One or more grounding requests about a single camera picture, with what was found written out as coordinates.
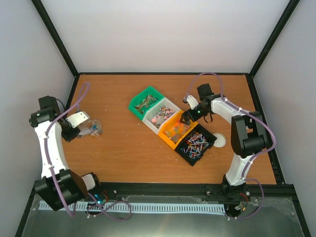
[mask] robotic arm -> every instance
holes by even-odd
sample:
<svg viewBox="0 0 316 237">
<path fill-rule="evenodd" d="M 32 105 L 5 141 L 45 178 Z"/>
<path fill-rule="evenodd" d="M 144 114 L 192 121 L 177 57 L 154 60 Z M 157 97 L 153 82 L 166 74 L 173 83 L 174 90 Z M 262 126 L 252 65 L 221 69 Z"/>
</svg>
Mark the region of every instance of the robotic arm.
<svg viewBox="0 0 316 237">
<path fill-rule="evenodd" d="M 222 99 L 220 94 L 215 95 L 209 84 L 199 86 L 197 91 L 201 102 L 199 103 L 191 95 L 187 96 L 184 102 L 191 108 L 182 114 L 180 121 L 190 124 L 190 121 L 197 121 L 201 117 L 206 120 L 205 117 L 208 114 L 213 121 L 212 114 L 218 114 L 231 124 L 231 145 L 234 157 L 230 169 L 223 178 L 223 191 L 226 198 L 232 198 L 245 183 L 244 178 L 252 164 L 249 159 L 267 147 L 266 131 L 256 120 L 225 103 L 225 96 Z M 259 112 L 250 112 L 250 114 L 262 120 Z"/>
<path fill-rule="evenodd" d="M 35 190 L 44 201 L 55 211 L 63 208 L 63 204 L 56 191 L 52 179 L 52 173 L 49 168 L 53 167 L 58 185 L 62 191 L 63 198 L 67 205 L 88 196 L 90 193 L 99 192 L 100 182 L 94 173 L 88 173 L 82 177 L 72 172 L 66 162 L 62 140 L 67 142 L 76 138 L 80 129 L 78 125 L 89 119 L 89 116 L 79 111 L 68 118 L 60 118 L 54 123 L 46 136 L 47 128 L 52 124 L 55 118 L 61 115 L 56 98 L 45 96 L 39 99 L 40 110 L 31 114 L 30 125 L 35 129 L 39 138 L 41 157 L 42 157 L 42 180 L 35 182 Z M 50 156 L 51 165 L 46 156 L 44 140 L 47 138 L 47 149 Z"/>
</svg>

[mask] white wall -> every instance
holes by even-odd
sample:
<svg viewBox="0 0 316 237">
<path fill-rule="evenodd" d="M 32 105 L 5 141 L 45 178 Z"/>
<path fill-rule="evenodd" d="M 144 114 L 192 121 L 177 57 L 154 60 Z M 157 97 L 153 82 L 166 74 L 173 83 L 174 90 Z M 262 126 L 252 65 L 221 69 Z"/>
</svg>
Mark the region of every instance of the white wall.
<svg viewBox="0 0 316 237">
<path fill-rule="evenodd" d="M 289 0 L 43 0 L 80 72 L 249 72 Z"/>
<path fill-rule="evenodd" d="M 316 236 L 316 1 L 300 1 L 254 81 L 287 183 Z"/>
<path fill-rule="evenodd" d="M 29 124 L 38 98 L 64 102 L 73 77 L 30 0 L 1 0 L 0 235 L 15 235 L 40 177 L 40 147 Z"/>
</svg>

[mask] wooden table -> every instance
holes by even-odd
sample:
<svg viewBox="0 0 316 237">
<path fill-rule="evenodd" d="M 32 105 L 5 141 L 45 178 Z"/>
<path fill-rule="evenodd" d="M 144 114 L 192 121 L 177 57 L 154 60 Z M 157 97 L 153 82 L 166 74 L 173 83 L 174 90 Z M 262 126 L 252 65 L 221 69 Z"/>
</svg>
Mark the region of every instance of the wooden table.
<svg viewBox="0 0 316 237">
<path fill-rule="evenodd" d="M 221 77 L 229 100 L 254 111 L 245 76 Z M 103 134 L 85 136 L 69 144 L 64 142 L 70 169 L 78 175 L 94 172 L 102 182 L 221 183 L 233 158 L 231 127 L 224 119 L 213 115 L 213 123 L 199 120 L 210 132 L 224 134 L 228 142 L 223 148 L 212 147 L 191 167 L 128 109 L 131 98 L 151 85 L 185 111 L 189 107 L 182 99 L 193 78 L 189 75 L 81 75 L 72 103 L 76 102 L 82 84 L 89 81 L 91 87 L 80 108 L 92 119 L 100 120 Z M 217 78 L 202 76 L 192 87 L 191 94 L 196 98 L 196 88 L 203 83 L 210 83 L 213 92 L 219 93 Z M 257 178 L 263 184 L 276 183 L 268 155 L 256 159 L 247 177 Z"/>
</svg>

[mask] purple cable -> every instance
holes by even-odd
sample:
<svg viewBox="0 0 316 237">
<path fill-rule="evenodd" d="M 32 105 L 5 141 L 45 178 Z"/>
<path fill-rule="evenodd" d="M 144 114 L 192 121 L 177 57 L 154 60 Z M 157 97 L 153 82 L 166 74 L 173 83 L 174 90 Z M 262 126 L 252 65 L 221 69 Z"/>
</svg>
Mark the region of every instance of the purple cable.
<svg viewBox="0 0 316 237">
<path fill-rule="evenodd" d="M 241 111 L 242 113 L 244 113 L 245 115 L 249 116 L 250 118 L 252 118 L 253 120 L 256 120 L 258 123 L 260 123 L 262 126 L 264 126 L 264 128 L 270 133 L 271 135 L 271 138 L 272 138 L 272 145 L 271 147 L 269 147 L 268 149 L 264 150 L 264 151 L 260 151 L 258 152 L 257 154 L 254 154 L 250 159 L 249 161 L 246 163 L 244 169 L 242 170 L 242 173 L 241 173 L 241 177 L 245 180 L 245 181 L 255 181 L 258 183 L 259 187 L 260 187 L 260 190 L 261 190 L 261 194 L 262 194 L 262 201 L 260 203 L 260 206 L 258 207 L 258 209 L 253 212 L 252 214 L 250 214 L 249 216 L 246 216 L 246 217 L 241 217 L 241 218 L 238 218 L 239 220 L 244 220 L 244 219 L 247 219 L 248 217 L 251 217 L 253 216 L 254 214 L 256 214 L 261 208 L 262 208 L 262 205 L 263 205 L 263 201 L 264 201 L 264 192 L 263 192 L 263 188 L 260 184 L 260 182 L 257 180 L 257 179 L 246 179 L 245 178 L 245 172 L 246 170 L 248 169 L 249 165 L 261 154 L 263 153 L 267 153 L 271 150 L 273 150 L 275 147 L 276 147 L 276 137 L 275 135 L 273 134 L 273 132 L 271 131 L 271 129 L 264 123 L 262 122 L 260 119 L 256 118 L 255 116 L 251 115 L 250 113 L 248 113 L 247 111 L 243 110 L 242 108 L 238 107 L 237 105 L 233 104 L 232 102 L 230 102 L 227 98 L 224 98 L 224 85 L 223 85 L 223 80 L 221 79 L 221 77 L 219 75 L 217 75 L 216 73 L 211 73 L 211 72 L 207 72 L 207 73 L 201 73 L 199 75 L 197 75 L 191 82 L 190 86 L 189 86 L 189 89 L 186 93 L 186 96 L 185 96 L 185 101 L 190 93 L 190 90 L 191 90 L 191 87 L 193 86 L 194 82 L 202 75 L 206 75 L 206 74 L 211 74 L 211 75 L 214 75 L 217 77 L 217 79 L 219 80 L 219 83 L 220 83 L 220 94 L 221 94 L 221 98 L 222 100 L 227 103 L 230 107 L 232 107 L 233 109 L 235 110 L 238 110 L 238 111 Z"/>
<path fill-rule="evenodd" d="M 50 165 L 51 167 L 49 168 L 50 172 L 51 172 L 51 175 L 52 175 L 52 179 L 53 179 L 53 182 L 54 182 L 54 185 L 56 187 L 56 190 L 57 190 L 57 193 L 58 193 L 58 196 L 65 208 L 65 210 L 67 211 L 68 215 L 70 215 L 71 217 L 74 217 L 75 216 L 75 212 L 76 212 L 76 203 L 74 203 L 74 212 L 72 213 L 71 210 L 69 209 L 67 203 L 66 203 L 66 200 L 64 199 L 63 197 L 63 194 L 60 190 L 60 187 L 58 185 L 58 182 L 57 182 L 57 179 L 55 177 L 55 172 L 54 172 L 54 168 L 52 167 L 52 163 L 51 163 L 51 159 L 49 157 L 49 152 L 48 152 L 48 134 L 49 134 L 49 131 L 50 129 L 52 128 L 52 126 L 60 119 L 62 118 L 65 114 L 67 114 L 69 111 L 71 111 L 75 106 L 77 106 L 81 100 L 83 100 L 83 98 L 85 97 L 85 95 L 87 94 L 89 88 L 90 88 L 90 83 L 89 82 L 85 82 L 82 87 L 81 87 L 81 91 L 82 91 L 82 88 L 84 88 L 84 86 L 86 85 L 86 90 L 85 92 L 83 93 L 83 95 L 69 108 L 67 109 L 66 111 L 64 111 L 61 115 L 59 115 L 57 118 L 55 118 L 53 120 L 53 122 L 48 126 L 46 132 L 45 132 L 45 135 L 47 136 L 46 138 L 44 138 L 44 149 L 45 149 L 45 155 L 46 155 L 46 159 L 47 159 L 47 162 L 48 162 L 48 165 Z"/>
<path fill-rule="evenodd" d="M 79 100 L 80 97 L 81 97 L 82 91 L 83 91 L 83 85 L 82 85 L 82 87 L 80 88 L 80 91 L 79 91 L 79 94 L 78 94 L 78 100 Z M 80 111 L 80 103 L 77 104 L 77 111 Z"/>
<path fill-rule="evenodd" d="M 114 220 L 114 221 L 126 221 L 126 220 L 127 220 L 128 218 L 130 218 L 130 216 L 132 215 L 132 206 L 131 206 L 128 202 L 126 202 L 126 201 L 117 201 L 117 202 L 114 202 L 114 203 L 112 203 L 110 206 L 108 206 L 106 209 L 103 209 L 103 207 L 98 203 L 98 201 L 94 198 L 94 196 L 93 196 L 92 194 L 90 194 L 90 193 L 88 193 L 88 194 L 89 194 L 89 196 L 92 198 L 92 200 L 95 202 L 95 204 L 96 204 L 95 206 L 97 206 L 97 207 L 101 210 L 101 213 L 95 215 L 95 217 L 97 217 L 97 216 L 99 216 L 99 215 L 102 215 L 102 214 L 105 214 L 107 217 L 109 217 L 110 219 L 112 219 L 112 220 Z M 119 203 L 124 203 L 124 204 L 126 204 L 126 205 L 128 206 L 128 209 L 129 209 L 128 215 L 127 215 L 125 218 L 123 218 L 123 219 L 114 218 L 114 217 L 112 217 L 111 215 L 109 215 L 109 214 L 107 213 L 107 210 L 109 210 L 112 206 L 115 206 L 116 204 L 119 204 Z M 89 210 L 92 209 L 92 208 L 95 207 L 95 206 L 91 206 L 91 207 L 88 208 L 88 210 L 87 210 L 88 215 L 89 215 Z"/>
</svg>

